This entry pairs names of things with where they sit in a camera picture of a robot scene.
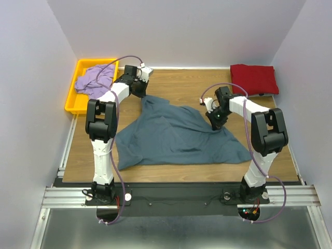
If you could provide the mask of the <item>blue-grey t-shirt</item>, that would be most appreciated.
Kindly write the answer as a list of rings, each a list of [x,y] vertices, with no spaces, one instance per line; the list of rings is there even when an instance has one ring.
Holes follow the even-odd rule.
[[[118,168],[163,164],[239,164],[248,150],[225,127],[212,130],[200,112],[168,100],[142,98],[137,120],[116,135]]]

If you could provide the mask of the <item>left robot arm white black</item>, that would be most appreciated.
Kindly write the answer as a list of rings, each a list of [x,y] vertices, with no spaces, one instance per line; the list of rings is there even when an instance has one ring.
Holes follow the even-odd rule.
[[[85,131],[89,135],[94,156],[92,186],[82,191],[87,204],[119,203],[112,170],[112,149],[119,122],[119,104],[130,95],[144,97],[153,71],[144,63],[139,67],[126,65],[124,73],[109,86],[99,82],[99,74],[96,76],[96,83],[106,88],[107,92],[98,99],[90,99],[87,104]]]

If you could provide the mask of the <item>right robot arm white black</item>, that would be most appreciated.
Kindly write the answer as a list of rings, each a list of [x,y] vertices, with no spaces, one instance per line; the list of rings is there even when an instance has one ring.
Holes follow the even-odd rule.
[[[266,180],[272,176],[270,167],[278,153],[288,144],[288,134],[283,112],[267,108],[248,99],[248,94],[231,93],[227,86],[217,84],[216,99],[200,97],[213,130],[219,130],[230,114],[244,119],[246,141],[251,155],[248,171],[240,184],[239,195],[243,202],[266,196]]]

